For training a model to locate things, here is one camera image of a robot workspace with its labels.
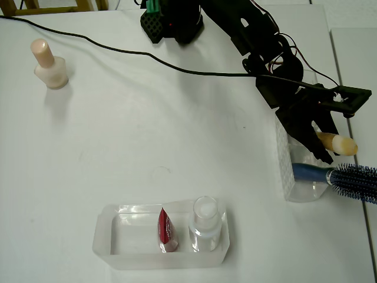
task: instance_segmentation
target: white table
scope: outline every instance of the white table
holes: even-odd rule
[[[372,90],[368,102],[350,119],[358,163],[377,167],[377,28],[335,28],[332,38],[342,83]],[[373,246],[377,246],[377,206],[367,203]]]
[[[268,10],[309,62],[337,79],[322,7]],[[173,39],[150,44],[141,13],[28,19],[192,70],[243,71],[228,36],[206,16],[201,36],[182,49]],[[29,45],[38,37],[67,61],[62,90],[46,90],[32,73]],[[283,199],[275,116],[254,79],[182,74],[3,19],[0,38],[0,282],[374,280],[360,202],[331,191],[312,203]],[[115,271],[93,254],[106,204],[201,195],[227,203],[231,247],[218,268]]]

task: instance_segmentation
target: white cap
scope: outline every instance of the white cap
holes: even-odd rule
[[[200,229],[212,229],[219,222],[217,202],[209,197],[202,196],[194,203],[194,223]]]

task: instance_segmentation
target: transparent box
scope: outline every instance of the transparent box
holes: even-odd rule
[[[316,74],[313,71],[304,70],[303,81],[316,84]],[[319,131],[314,122],[312,126],[314,130]],[[305,146],[290,137],[278,118],[276,118],[276,141],[285,199],[291,202],[311,202],[319,199],[329,185],[319,182],[295,181],[292,163],[306,163],[319,167],[329,167],[328,164],[316,159]]]
[[[195,252],[189,235],[194,200],[163,205],[108,205],[98,216],[93,252],[114,269],[203,268],[220,265],[229,248],[226,210],[218,200],[222,220],[220,242],[211,252]],[[157,222],[164,208],[178,234],[175,252],[162,253]]]

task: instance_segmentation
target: bottle cap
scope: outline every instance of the bottle cap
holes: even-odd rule
[[[48,68],[53,65],[55,59],[46,40],[39,38],[33,41],[30,49],[41,67]]]
[[[217,212],[217,202],[209,196],[202,196],[194,203],[194,222],[199,228],[211,229],[219,221]]]

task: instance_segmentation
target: nail polish bottle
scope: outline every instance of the nail polish bottle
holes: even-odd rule
[[[48,88],[59,89],[68,82],[65,60],[53,56],[46,40],[37,39],[32,42],[31,51],[38,61],[34,74],[40,78]]]

